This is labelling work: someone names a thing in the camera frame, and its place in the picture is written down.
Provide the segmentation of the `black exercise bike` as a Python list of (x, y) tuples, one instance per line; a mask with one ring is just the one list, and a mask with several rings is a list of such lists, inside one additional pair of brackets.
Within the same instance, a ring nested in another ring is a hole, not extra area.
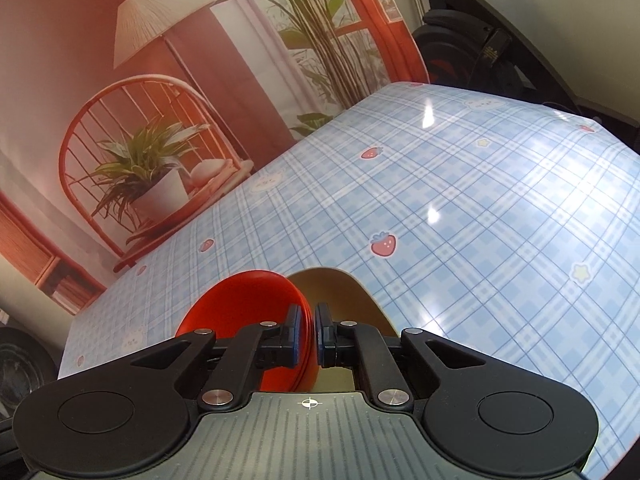
[(526, 101), (595, 120), (619, 136), (634, 118), (576, 96), (544, 55), (485, 0), (428, 0), (413, 33), (433, 84)]

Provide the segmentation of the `tan beige bowl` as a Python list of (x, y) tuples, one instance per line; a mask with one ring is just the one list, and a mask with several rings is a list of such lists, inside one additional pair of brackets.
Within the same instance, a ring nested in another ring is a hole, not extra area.
[[(353, 276), (332, 268), (311, 268), (298, 271), (288, 279), (305, 296), (311, 313), (318, 304), (327, 304), (334, 321), (356, 321), (375, 326), (383, 336), (396, 337), (380, 306)], [(321, 368), (316, 352), (306, 365), (297, 392), (354, 391), (354, 376), (347, 368)]]

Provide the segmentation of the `blue plaid tablecloth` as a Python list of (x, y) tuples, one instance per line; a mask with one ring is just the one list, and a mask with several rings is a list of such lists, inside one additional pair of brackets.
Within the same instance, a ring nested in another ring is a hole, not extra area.
[(340, 269), (416, 326), (581, 391), (604, 477), (639, 435), (639, 157), (551, 108), (389, 84), (299, 141), (72, 324), (71, 375), (171, 337), (231, 274)]

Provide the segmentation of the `printed room backdrop cloth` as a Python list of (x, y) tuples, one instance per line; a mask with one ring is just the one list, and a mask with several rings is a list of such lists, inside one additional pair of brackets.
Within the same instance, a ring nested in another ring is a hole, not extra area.
[(386, 84), (395, 0), (1, 0), (1, 253), (70, 313)]

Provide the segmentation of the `dark front-load washing machine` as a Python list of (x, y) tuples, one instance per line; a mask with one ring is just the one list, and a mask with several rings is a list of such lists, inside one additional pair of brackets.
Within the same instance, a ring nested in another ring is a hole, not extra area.
[(37, 339), (8, 326), (1, 329), (0, 358), (1, 419), (7, 420), (26, 396), (58, 378), (58, 367)]

